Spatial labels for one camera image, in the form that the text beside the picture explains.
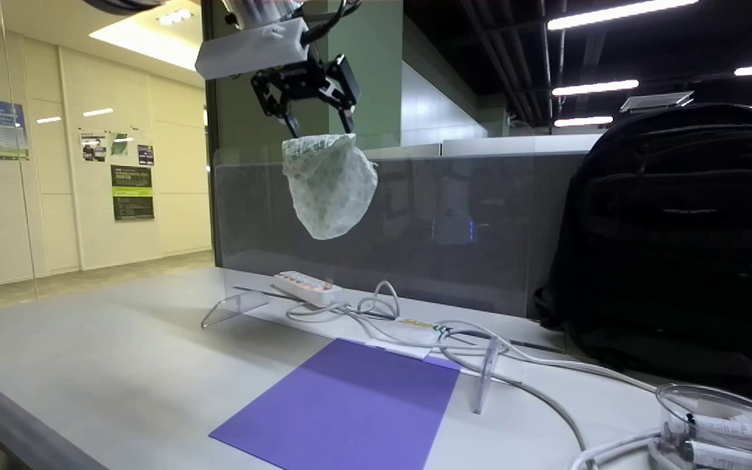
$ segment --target white cloth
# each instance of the white cloth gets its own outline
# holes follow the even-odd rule
[[[367,213],[379,175],[356,137],[305,137],[283,145],[292,207],[314,241],[350,233]]]

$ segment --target white wall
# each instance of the white wall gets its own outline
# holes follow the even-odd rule
[[[0,35],[0,99],[23,104],[31,145],[29,162],[0,162],[0,286],[209,250],[202,89]],[[85,120],[95,108],[115,113]],[[155,222],[115,222],[113,160],[85,164],[82,129],[155,145]],[[115,162],[138,164],[135,146]]]
[[[401,64],[401,146],[482,137],[474,119]]]

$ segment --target purple paper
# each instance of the purple paper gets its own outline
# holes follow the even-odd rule
[[[211,438],[284,470],[420,470],[458,374],[335,339]]]

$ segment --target white table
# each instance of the white table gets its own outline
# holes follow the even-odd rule
[[[276,322],[233,320],[202,331],[202,316],[228,290],[223,280],[219,269],[198,269],[0,312],[0,391],[113,470],[268,468],[209,431],[332,338],[367,338],[350,320],[310,331],[276,324],[284,301],[254,312]],[[254,275],[237,282],[268,288]],[[525,320],[467,308],[401,301],[401,316],[464,320],[503,338],[554,343]],[[511,361],[499,361],[499,372],[558,401],[587,444],[648,431],[661,419],[649,394],[609,378]],[[493,384],[486,412],[474,415],[472,386],[474,376],[458,382],[431,470],[562,470],[579,455],[562,419],[531,394]],[[648,465],[630,458],[614,468]]]

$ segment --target floor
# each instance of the floor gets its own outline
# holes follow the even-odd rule
[[[174,256],[174,260],[159,260],[147,263],[126,263],[113,269],[96,269],[96,271],[75,271],[75,275],[59,275],[59,278],[44,278],[19,286],[2,286],[0,288],[0,308],[35,304],[42,297],[58,297],[71,294],[89,294],[102,290],[113,286],[122,286],[131,280],[152,280],[164,275],[181,275],[198,267],[213,267],[211,254],[191,254],[191,256]]]

